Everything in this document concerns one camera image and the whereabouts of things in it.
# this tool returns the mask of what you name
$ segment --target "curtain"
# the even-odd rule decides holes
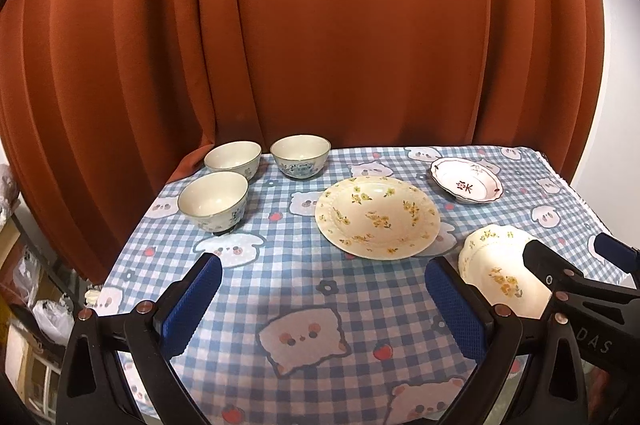
[[[9,0],[0,137],[52,245],[102,281],[214,143],[525,145],[569,179],[603,45],[602,0]]]

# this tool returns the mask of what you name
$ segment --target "tablecloth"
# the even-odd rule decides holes
[[[440,156],[489,167],[502,197],[455,202],[428,171]],[[222,285],[184,354],[172,360],[214,424],[394,425],[437,417],[475,364],[462,356],[427,293],[424,268],[435,255],[455,264],[465,237],[490,223],[531,233],[588,278],[620,283],[625,276],[593,251],[594,236],[606,230],[601,222],[529,148],[333,150],[322,172],[305,181],[285,177],[265,155],[243,220],[219,237],[177,209],[180,191],[206,173],[165,186],[122,250],[97,312],[129,312],[137,301],[157,299],[202,252],[219,254]],[[316,227],[315,202],[335,182],[360,175],[393,176],[426,192],[442,217],[433,245],[390,262],[331,245]],[[289,365],[274,363],[261,345],[259,333],[269,325],[306,339],[291,347]],[[123,361],[134,397],[153,414],[130,357]]]

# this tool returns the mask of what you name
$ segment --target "plastic bag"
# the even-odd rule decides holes
[[[14,268],[14,285],[23,302],[28,302],[38,284],[38,263],[28,254],[23,255]]]
[[[39,300],[31,312],[40,330],[53,342],[60,345],[68,343],[71,329],[74,327],[74,318],[64,304],[53,300]]]

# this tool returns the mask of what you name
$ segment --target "blue gripper pad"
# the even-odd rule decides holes
[[[424,281],[464,357],[480,363],[486,355],[482,322],[436,261],[428,262]]]
[[[210,257],[206,260],[204,267],[162,322],[160,349],[167,359],[183,354],[222,283],[220,259],[215,255],[206,255]],[[189,277],[188,273],[180,282],[188,281]]]
[[[618,266],[625,273],[633,273],[640,268],[638,253],[633,248],[623,245],[606,233],[599,233],[593,241],[595,252]]]

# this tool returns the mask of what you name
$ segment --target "bowl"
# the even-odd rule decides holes
[[[278,168],[284,175],[297,180],[318,174],[330,150],[331,144],[327,140],[310,134],[287,136],[271,145]]]
[[[237,172],[247,181],[254,177],[260,164],[262,148],[255,141],[232,141],[210,150],[204,164],[212,172]]]
[[[237,172],[213,172],[196,179],[178,196],[178,208],[198,228],[225,231],[244,215],[249,184]]]
[[[386,176],[342,180],[322,193],[316,223],[338,248],[379,261],[420,253],[438,236],[440,214],[427,194]]]
[[[431,164],[431,175],[458,202],[491,202],[502,195],[502,184],[498,176],[474,161],[440,158]]]
[[[458,257],[460,277],[476,286],[492,306],[505,304],[519,317],[542,316],[551,291],[522,260],[534,237],[512,226],[489,225],[471,233]]]

